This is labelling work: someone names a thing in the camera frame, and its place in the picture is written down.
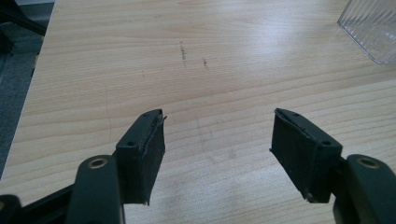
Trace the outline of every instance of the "transparent box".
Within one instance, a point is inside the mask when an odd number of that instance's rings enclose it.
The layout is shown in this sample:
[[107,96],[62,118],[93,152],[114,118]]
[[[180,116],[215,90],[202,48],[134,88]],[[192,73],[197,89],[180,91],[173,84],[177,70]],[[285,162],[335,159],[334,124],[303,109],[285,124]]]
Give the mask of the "transparent box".
[[396,63],[396,0],[349,0],[340,27],[376,63]]

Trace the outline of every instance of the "floor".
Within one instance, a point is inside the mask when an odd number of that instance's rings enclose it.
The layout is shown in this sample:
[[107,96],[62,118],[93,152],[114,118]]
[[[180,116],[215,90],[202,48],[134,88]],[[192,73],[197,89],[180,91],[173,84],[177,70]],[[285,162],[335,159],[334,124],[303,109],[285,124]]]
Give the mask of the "floor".
[[[42,11],[39,14],[41,18],[36,21],[48,25],[50,12],[47,17],[42,17]],[[41,49],[42,36],[10,22],[0,24],[0,30],[14,43],[11,55],[0,54],[1,178],[34,72],[35,57]]]

